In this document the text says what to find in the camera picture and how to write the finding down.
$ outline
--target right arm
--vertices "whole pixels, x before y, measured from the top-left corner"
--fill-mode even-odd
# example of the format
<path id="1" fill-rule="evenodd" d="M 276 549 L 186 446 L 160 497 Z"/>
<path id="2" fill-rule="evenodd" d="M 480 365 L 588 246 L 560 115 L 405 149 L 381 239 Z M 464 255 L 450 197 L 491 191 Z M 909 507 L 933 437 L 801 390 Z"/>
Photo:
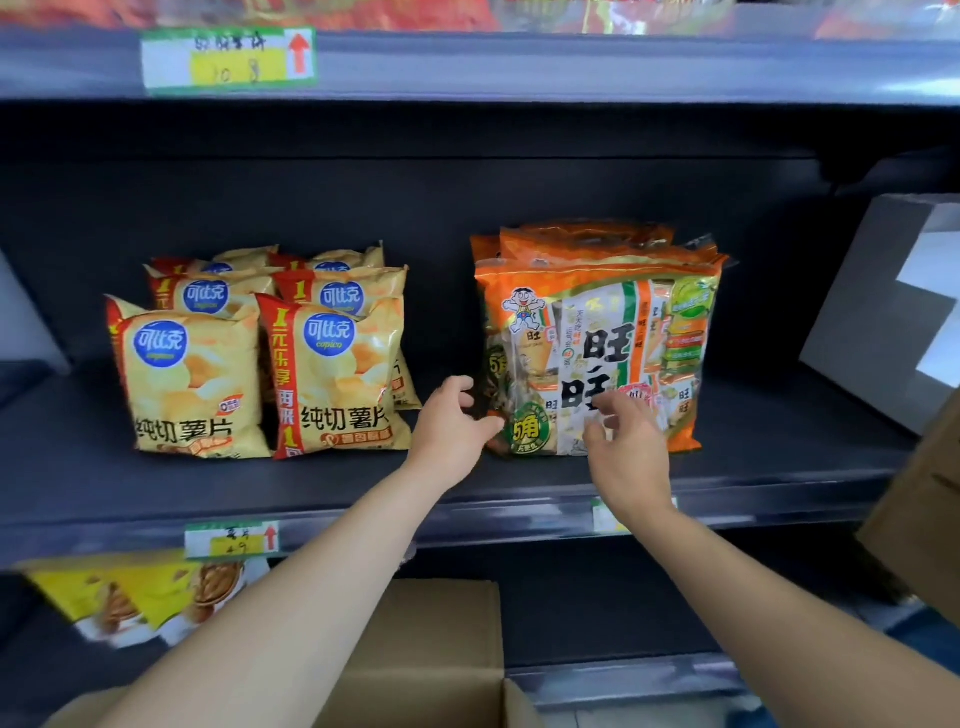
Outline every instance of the right arm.
<path id="1" fill-rule="evenodd" d="M 680 513 L 650 410 L 620 393 L 593 402 L 615 431 L 608 441 L 591 422 L 585 433 L 604 502 L 670 575 L 780 725 L 956 725 L 960 678 Z"/>

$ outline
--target copico logo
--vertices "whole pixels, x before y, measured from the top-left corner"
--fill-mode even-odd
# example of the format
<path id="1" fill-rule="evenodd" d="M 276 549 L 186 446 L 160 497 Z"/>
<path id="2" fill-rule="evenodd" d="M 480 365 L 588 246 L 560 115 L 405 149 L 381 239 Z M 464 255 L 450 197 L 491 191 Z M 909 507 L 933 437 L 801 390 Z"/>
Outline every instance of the copico logo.
<path id="1" fill-rule="evenodd" d="M 346 352 L 356 336 L 352 320 L 339 313 L 317 313 L 303 324 L 303 338 L 320 356 L 339 356 Z"/>
<path id="2" fill-rule="evenodd" d="M 354 280 L 328 283 L 320 289 L 317 303 L 356 316 L 363 308 L 363 287 Z"/>
<path id="3" fill-rule="evenodd" d="M 158 369 L 180 364 L 189 341 L 176 321 L 152 321 L 136 333 L 133 348 L 147 364 Z"/>
<path id="4" fill-rule="evenodd" d="M 183 304 L 194 313 L 220 313 L 230 298 L 223 280 L 194 280 L 183 289 Z"/>
<path id="5" fill-rule="evenodd" d="M 317 263 L 313 269 L 315 271 L 348 271 L 350 267 L 343 260 L 325 260 Z"/>
<path id="6" fill-rule="evenodd" d="M 212 263 L 207 263 L 201 273 L 215 273 L 219 275 L 221 273 L 230 273 L 232 270 L 233 266 L 229 263 L 222 263 L 219 260 L 215 260 Z"/>

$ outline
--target yellow snack bag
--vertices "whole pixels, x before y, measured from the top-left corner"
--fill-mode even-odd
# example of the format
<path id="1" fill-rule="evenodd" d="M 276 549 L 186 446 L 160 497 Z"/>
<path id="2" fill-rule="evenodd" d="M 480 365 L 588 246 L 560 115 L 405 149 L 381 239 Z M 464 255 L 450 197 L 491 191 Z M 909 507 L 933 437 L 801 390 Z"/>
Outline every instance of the yellow snack bag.
<path id="1" fill-rule="evenodd" d="M 27 578 L 90 642 L 128 647 L 156 635 L 111 570 L 38 570 Z"/>
<path id="2" fill-rule="evenodd" d="M 136 447 L 196 457 L 270 457 L 260 431 L 257 315 L 144 311 L 107 296 Z"/>
<path id="3" fill-rule="evenodd" d="M 252 558 L 209 564 L 176 560 L 112 573 L 136 600 L 147 624 L 173 646 L 269 571 L 267 559 Z"/>
<path id="4" fill-rule="evenodd" d="M 385 298 L 403 295 L 407 268 L 356 268 L 350 271 L 283 271 L 274 274 L 284 301 L 311 302 L 350 316 L 368 316 L 372 307 Z M 423 407 L 407 367 L 403 351 L 394 362 L 391 381 L 394 407 L 399 410 Z"/>
<path id="5" fill-rule="evenodd" d="M 256 298 L 274 363 L 275 458 L 330 448 L 410 448 L 410 427 L 391 396 L 402 298 L 381 299 L 364 319 L 315 303 Z"/>
<path id="6" fill-rule="evenodd" d="M 212 273 L 217 276 L 237 271 L 253 271 L 279 265 L 278 245 L 264 248 L 237 248 L 215 255 L 213 260 L 198 260 L 193 257 L 155 257 L 151 266 L 164 276 L 183 273 Z"/>
<path id="7" fill-rule="evenodd" d="M 272 274 L 282 269 L 263 268 L 237 273 L 184 273 L 165 276 L 150 266 L 150 290 L 161 311 L 208 313 L 220 319 L 232 318 L 244 306 L 256 307 L 254 293 L 276 292 Z"/>

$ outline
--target price tag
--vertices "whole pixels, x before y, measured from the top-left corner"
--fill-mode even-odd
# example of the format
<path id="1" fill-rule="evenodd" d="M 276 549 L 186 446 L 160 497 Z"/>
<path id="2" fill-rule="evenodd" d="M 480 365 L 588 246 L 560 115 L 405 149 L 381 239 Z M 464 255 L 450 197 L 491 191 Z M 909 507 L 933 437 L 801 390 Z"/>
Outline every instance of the price tag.
<path id="1" fill-rule="evenodd" d="M 677 507 L 677 499 L 672 497 L 673 507 Z M 600 498 L 592 498 L 593 506 L 593 533 L 630 533 L 630 529 L 616 519 L 607 504 Z"/>
<path id="2" fill-rule="evenodd" d="M 183 549 L 188 559 L 268 556 L 280 552 L 280 525 L 277 521 L 188 525 Z"/>
<path id="3" fill-rule="evenodd" d="M 143 84 L 159 94 L 311 85 L 316 46 L 312 28 L 147 31 L 140 39 Z"/>

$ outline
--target yellow price sticker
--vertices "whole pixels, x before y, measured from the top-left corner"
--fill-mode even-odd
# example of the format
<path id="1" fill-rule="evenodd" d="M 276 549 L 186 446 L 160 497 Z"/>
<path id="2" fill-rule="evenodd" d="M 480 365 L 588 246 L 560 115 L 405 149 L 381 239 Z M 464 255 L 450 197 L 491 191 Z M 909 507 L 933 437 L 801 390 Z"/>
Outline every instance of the yellow price sticker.
<path id="1" fill-rule="evenodd" d="M 216 536 L 210 539 L 210 556 L 256 556 L 264 553 L 262 534 Z"/>

